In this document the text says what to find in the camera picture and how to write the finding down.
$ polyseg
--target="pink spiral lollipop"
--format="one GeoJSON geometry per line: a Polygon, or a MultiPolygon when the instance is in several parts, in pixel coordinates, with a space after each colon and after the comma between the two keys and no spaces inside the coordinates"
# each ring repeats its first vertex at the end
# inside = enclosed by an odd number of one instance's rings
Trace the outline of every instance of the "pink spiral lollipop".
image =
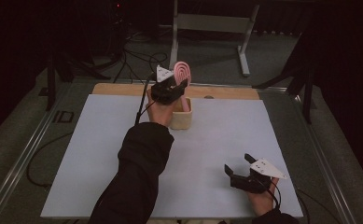
{"type": "MultiPolygon", "coordinates": [[[[191,76],[190,76],[189,65],[187,63],[184,62],[176,63],[174,72],[175,72],[175,84],[179,85],[182,81],[187,79],[189,86],[191,81],[191,76]]],[[[185,95],[181,96],[181,105],[184,112],[190,111],[185,95]]]]}

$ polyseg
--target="white marker tag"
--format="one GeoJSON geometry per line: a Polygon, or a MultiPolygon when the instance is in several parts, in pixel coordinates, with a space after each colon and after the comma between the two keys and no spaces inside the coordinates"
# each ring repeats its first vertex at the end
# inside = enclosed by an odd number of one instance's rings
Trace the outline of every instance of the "white marker tag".
{"type": "Polygon", "coordinates": [[[257,171],[262,175],[287,179],[286,175],[284,175],[281,171],[279,171],[275,166],[273,166],[265,159],[257,160],[252,163],[251,169],[257,171]]]}
{"type": "Polygon", "coordinates": [[[157,81],[158,82],[162,82],[162,81],[166,80],[167,78],[172,77],[174,75],[175,75],[174,72],[164,69],[164,68],[160,67],[159,65],[157,66],[157,81]]]}

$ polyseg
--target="black jacket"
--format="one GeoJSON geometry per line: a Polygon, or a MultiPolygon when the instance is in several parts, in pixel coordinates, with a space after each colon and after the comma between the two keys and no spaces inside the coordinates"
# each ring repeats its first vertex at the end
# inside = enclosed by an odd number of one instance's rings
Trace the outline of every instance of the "black jacket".
{"type": "MultiPolygon", "coordinates": [[[[173,141],[169,130],[158,123],[132,127],[118,154],[118,173],[99,198],[89,223],[146,224],[173,141]]],[[[254,224],[294,223],[278,222],[281,216],[280,212],[271,212],[258,217],[254,224]]]]}

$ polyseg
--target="pen holder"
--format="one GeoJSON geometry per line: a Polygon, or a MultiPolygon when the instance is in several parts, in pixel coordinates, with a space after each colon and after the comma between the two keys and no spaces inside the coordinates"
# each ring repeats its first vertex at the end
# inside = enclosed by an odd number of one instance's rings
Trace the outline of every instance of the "pen holder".
{"type": "Polygon", "coordinates": [[[172,121],[170,128],[173,130],[186,130],[190,127],[192,122],[192,102],[190,98],[186,97],[190,111],[184,112],[182,109],[181,101],[178,100],[173,111],[172,121]]]}

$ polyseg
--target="hand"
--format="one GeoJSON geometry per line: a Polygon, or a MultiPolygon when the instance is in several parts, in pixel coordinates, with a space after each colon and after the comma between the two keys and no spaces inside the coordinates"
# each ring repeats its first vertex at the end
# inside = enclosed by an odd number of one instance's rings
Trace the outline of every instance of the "hand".
{"type": "MultiPolygon", "coordinates": [[[[269,187],[269,191],[272,194],[274,194],[274,190],[278,182],[279,178],[272,178],[272,184],[269,187]]],[[[271,194],[269,194],[268,191],[260,194],[247,192],[247,196],[252,203],[254,212],[257,214],[257,216],[260,217],[265,213],[273,210],[273,197],[271,196],[271,194]]]]}
{"type": "Polygon", "coordinates": [[[146,108],[149,121],[169,127],[176,101],[172,102],[170,105],[162,105],[161,103],[154,102],[151,97],[151,90],[147,90],[147,97],[148,104],[146,105],[146,108]]]}

